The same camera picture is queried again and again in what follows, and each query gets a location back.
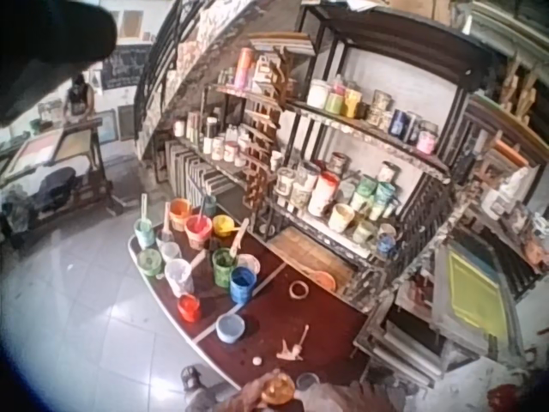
paint-stained table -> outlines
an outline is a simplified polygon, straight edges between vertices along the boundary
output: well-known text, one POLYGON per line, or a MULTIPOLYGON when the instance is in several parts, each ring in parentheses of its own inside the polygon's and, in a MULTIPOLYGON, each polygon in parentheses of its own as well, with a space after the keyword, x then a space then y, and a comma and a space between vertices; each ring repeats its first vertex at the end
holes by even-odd
MULTIPOLYGON (((184 233, 173 233, 183 258, 192 260, 198 251, 189 247, 184 233)), ((220 239, 220 242, 228 247, 233 238, 234 234, 220 239)), ((304 372, 316 373, 321 381, 337 385, 348 385, 359 379, 366 358, 356 354, 350 359, 350 355, 353 339, 364 324, 365 315, 285 264, 249 233, 243 237, 241 246, 241 253, 254 255, 261 264, 252 300, 245 305, 232 302, 227 290, 214 284, 213 269, 205 259, 192 273, 195 293, 202 308, 201 319, 193 324, 181 319, 178 299, 165 278, 142 276, 181 336, 237 389, 276 367, 294 379, 304 372), (290 283, 296 280, 309 286, 309 295, 304 300, 293 300, 288 293, 290 283), (244 335, 233 345, 220 341, 215 332, 216 319, 227 312, 237 313, 246 322, 244 335), (303 345, 304 360, 278 360, 276 353, 282 350, 282 339, 286 339, 291 348, 299 341, 306 324, 310 330, 303 345), (261 356, 263 360, 260 367, 252 365, 255 356, 261 356)), ((130 239, 128 247, 136 262, 141 247, 135 236, 130 239)))

person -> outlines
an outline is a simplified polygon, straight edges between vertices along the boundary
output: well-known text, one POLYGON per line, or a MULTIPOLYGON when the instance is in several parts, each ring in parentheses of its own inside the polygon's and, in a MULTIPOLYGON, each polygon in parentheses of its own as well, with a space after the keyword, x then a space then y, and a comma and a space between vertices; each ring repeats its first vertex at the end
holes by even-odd
POLYGON ((63 105, 63 116, 67 123, 77 123, 94 113, 94 88, 84 81, 82 73, 72 78, 63 105))
MULTIPOLYGON (((215 394, 200 382, 194 367, 181 372, 187 408, 185 412, 251 412, 264 408, 261 393, 267 382, 279 371, 266 373, 246 384, 234 397, 218 403, 215 394)), ((381 386, 353 382, 350 386, 315 384, 306 391, 296 391, 294 397, 303 403, 305 412, 396 412, 389 395, 381 386)))

wall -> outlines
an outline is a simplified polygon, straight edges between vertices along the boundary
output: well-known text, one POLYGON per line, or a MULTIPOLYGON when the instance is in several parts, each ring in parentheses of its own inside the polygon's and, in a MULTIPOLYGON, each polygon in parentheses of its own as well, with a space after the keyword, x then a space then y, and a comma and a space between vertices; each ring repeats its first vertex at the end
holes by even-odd
MULTIPOLYGON (((142 10, 142 32, 150 32, 151 34, 158 33, 160 27, 162 26, 162 22, 166 18, 167 13, 172 6, 172 0, 82 0, 82 2, 92 5, 99 5, 100 7, 110 11, 119 11, 118 26, 122 23, 122 12, 124 10, 142 10)), ((118 44, 120 45, 147 43, 150 42, 145 42, 141 39, 118 39, 118 44)), ((70 80, 61 84, 57 90, 51 94, 48 94, 40 101, 40 103, 55 99, 64 100, 69 86, 70 80)), ((132 105, 135 94, 136 86, 103 91, 103 94, 96 94, 94 96, 95 111, 103 112, 111 109, 116 111, 119 106, 132 105)), ((13 136, 19 136, 25 130, 31 131, 29 122, 38 117, 38 107, 34 106, 27 112, 23 113, 8 128, 0 129, 0 142, 5 142, 13 136)))
MULTIPOLYGON (((342 46, 335 53, 333 68, 329 74, 329 80, 335 77, 335 71, 340 59, 342 46)), ((313 78, 320 78, 328 52, 318 56, 313 78)), ((298 79, 304 77, 306 65, 299 68, 295 74, 298 79)), ((438 124, 441 130, 454 98, 456 86, 422 69, 410 64, 386 58, 367 51, 351 50, 347 54, 347 61, 343 68, 343 76, 347 80, 354 81, 363 93, 363 100, 370 103, 374 90, 381 89, 393 96, 395 108, 416 112, 423 118, 438 124)), ((292 129, 294 114, 284 113, 281 116, 281 129, 279 140, 286 143, 292 129)), ((301 119, 298 134, 294 143, 295 148, 301 148, 307 130, 309 120, 301 119)), ((311 134, 309 148, 305 154, 310 158, 312 142, 317 135, 316 124, 311 134)), ((399 199, 406 202, 413 188, 416 186, 421 171, 400 161, 384 151, 374 148, 369 144, 351 138, 344 133, 328 128, 323 147, 320 151, 321 158, 328 160, 333 151, 343 152, 351 158, 352 169, 372 177, 377 172, 383 161, 390 161, 401 168, 397 176, 396 185, 401 188, 399 199)))

tape roll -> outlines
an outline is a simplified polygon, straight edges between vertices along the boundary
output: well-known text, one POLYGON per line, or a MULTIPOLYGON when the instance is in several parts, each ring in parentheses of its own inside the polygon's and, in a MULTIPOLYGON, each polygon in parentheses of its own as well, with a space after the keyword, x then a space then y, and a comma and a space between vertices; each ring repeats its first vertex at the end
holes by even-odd
POLYGON ((290 297, 295 300, 302 300, 305 299, 309 295, 309 286, 303 282, 303 281, 294 281, 290 285, 290 297), (302 294, 296 294, 294 292, 294 288, 299 285, 301 286, 305 291, 302 294))

window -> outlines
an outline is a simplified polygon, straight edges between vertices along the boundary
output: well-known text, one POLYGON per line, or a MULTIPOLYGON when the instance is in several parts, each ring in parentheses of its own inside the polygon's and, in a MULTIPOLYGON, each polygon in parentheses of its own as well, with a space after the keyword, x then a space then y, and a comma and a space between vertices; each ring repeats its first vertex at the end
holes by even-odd
POLYGON ((112 11, 111 15, 112 15, 112 19, 114 20, 114 24, 118 28, 118 15, 119 15, 118 11, 112 11))
POLYGON ((122 14, 122 25, 120 26, 120 29, 118 31, 118 37, 140 38, 142 21, 142 11, 125 10, 122 14))

